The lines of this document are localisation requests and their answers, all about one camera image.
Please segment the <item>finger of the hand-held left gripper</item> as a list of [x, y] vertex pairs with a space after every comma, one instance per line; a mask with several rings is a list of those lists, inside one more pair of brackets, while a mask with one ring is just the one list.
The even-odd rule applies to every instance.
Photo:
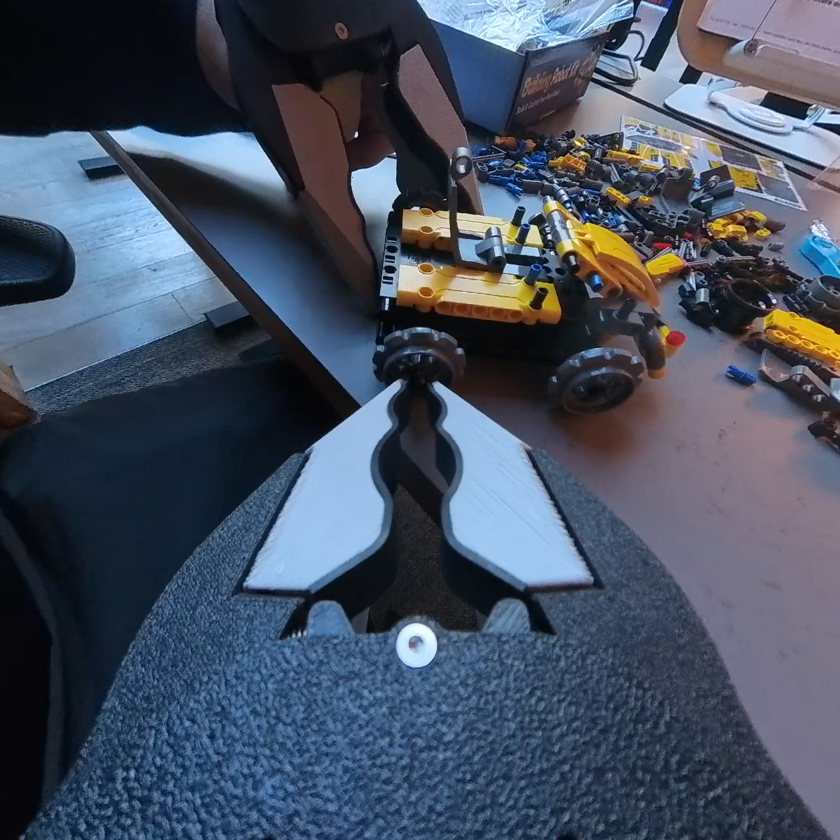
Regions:
[[373, 306], [376, 262], [352, 195], [339, 112], [299, 82], [275, 85], [272, 91], [302, 179], [301, 210], [344, 283], [364, 305]]
[[454, 154], [468, 145], [456, 105], [423, 48], [400, 54], [392, 41], [383, 47], [377, 72], [377, 118], [395, 153], [398, 198], [395, 207], [484, 212], [476, 174], [460, 177], [450, 192]]

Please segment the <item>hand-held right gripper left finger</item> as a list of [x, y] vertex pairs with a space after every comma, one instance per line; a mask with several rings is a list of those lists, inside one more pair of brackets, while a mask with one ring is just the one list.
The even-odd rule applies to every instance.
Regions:
[[244, 578], [249, 593], [380, 596], [394, 582], [396, 467], [408, 384], [397, 381], [313, 444]]

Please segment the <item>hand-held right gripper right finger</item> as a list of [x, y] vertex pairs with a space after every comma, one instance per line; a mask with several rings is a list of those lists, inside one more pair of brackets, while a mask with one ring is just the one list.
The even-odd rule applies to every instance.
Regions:
[[481, 583], [523, 594], [595, 583], [530, 447], [440, 383], [427, 388], [441, 524], [466, 592]]

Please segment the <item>yellow toy brick car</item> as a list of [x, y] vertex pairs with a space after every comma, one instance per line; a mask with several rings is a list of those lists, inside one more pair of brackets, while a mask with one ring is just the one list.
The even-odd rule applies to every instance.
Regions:
[[446, 209], [389, 216], [376, 378], [453, 385], [467, 356], [520, 360], [548, 372], [556, 410], [578, 416], [664, 378], [686, 336], [661, 318], [655, 282], [623, 233], [585, 221], [563, 190], [534, 215], [457, 212], [458, 188], [479, 170], [457, 148]]

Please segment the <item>person's left hand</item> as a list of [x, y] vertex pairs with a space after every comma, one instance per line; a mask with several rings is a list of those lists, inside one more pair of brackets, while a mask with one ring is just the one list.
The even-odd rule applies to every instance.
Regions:
[[[227, 45], [217, 22], [214, 1], [196, 2], [195, 37], [198, 63], [206, 82], [227, 106], [237, 111], [238, 101], [229, 72]], [[368, 76], [360, 78], [358, 129], [346, 146], [350, 168], [354, 171], [370, 168], [394, 151], [374, 110], [373, 94], [376, 90], [375, 79]]]

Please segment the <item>dark building kit box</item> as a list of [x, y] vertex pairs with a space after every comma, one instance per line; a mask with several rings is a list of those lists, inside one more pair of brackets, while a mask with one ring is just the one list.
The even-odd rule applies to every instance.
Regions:
[[519, 54], [433, 23], [465, 119], [498, 134], [526, 129], [581, 98], [608, 34]]

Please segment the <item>crinkled clear plastic wrap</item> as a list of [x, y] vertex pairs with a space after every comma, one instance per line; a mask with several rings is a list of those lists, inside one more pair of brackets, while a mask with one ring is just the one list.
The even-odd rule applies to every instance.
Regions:
[[523, 54], [603, 35], [634, 19], [631, 1], [421, 1], [435, 23]]

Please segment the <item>pile of small brick parts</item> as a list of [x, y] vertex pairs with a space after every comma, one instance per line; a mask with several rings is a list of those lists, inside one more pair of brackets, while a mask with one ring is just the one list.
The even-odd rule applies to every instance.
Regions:
[[471, 150], [480, 182], [514, 196], [526, 193], [561, 205], [572, 227], [599, 226], [622, 239], [645, 263], [673, 250], [712, 294], [727, 280], [758, 281], [773, 294], [796, 292], [804, 280], [781, 257], [784, 224], [736, 192], [721, 165], [700, 178], [690, 167], [657, 167], [625, 146], [621, 130], [497, 135]]

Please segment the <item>grey curved panel piece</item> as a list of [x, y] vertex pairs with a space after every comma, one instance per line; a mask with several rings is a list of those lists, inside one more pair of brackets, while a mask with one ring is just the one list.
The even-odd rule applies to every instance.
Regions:
[[825, 381], [807, 365], [787, 364], [769, 350], [763, 350], [759, 378], [816, 412], [839, 412], [838, 377], [830, 376]]

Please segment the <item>silver monitor stand base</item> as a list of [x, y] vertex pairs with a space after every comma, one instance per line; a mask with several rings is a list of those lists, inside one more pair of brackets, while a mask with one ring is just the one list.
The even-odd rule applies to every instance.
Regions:
[[838, 134], [817, 124], [827, 110], [811, 107], [798, 119], [746, 99], [747, 92], [749, 88], [686, 84], [667, 97], [664, 107], [803, 163], [824, 169], [838, 161]]

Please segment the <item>yellow and black sticker sheet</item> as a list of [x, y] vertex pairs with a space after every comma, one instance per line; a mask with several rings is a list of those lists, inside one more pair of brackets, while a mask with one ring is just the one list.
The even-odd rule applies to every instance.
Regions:
[[702, 172], [727, 166], [737, 193], [761, 196], [785, 207], [806, 210], [784, 164], [765, 154], [743, 150], [719, 140], [709, 140], [661, 125], [622, 116], [625, 146], [652, 165], [690, 167]]

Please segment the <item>printed paper sheet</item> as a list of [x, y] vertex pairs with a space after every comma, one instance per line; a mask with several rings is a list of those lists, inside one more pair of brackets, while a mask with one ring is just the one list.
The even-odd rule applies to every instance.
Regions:
[[838, 1], [709, 1], [698, 28], [737, 40], [838, 54]]

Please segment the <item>yellow rectangular panel piece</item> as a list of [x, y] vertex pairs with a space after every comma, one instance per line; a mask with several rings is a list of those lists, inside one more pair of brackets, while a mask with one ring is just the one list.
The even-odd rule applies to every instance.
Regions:
[[839, 334], [798, 314], [773, 310], [763, 319], [766, 340], [839, 371]]

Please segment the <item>blue brick separator tool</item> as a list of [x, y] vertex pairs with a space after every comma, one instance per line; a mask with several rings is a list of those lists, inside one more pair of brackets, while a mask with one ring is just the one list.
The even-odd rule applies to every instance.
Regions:
[[839, 246], [831, 238], [810, 233], [800, 244], [800, 254], [821, 276], [839, 278]]

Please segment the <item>wooden post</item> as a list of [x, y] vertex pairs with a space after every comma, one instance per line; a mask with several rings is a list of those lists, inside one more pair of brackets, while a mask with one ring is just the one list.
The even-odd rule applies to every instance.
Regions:
[[27, 399], [14, 369], [1, 361], [1, 429], [33, 423], [37, 412]]

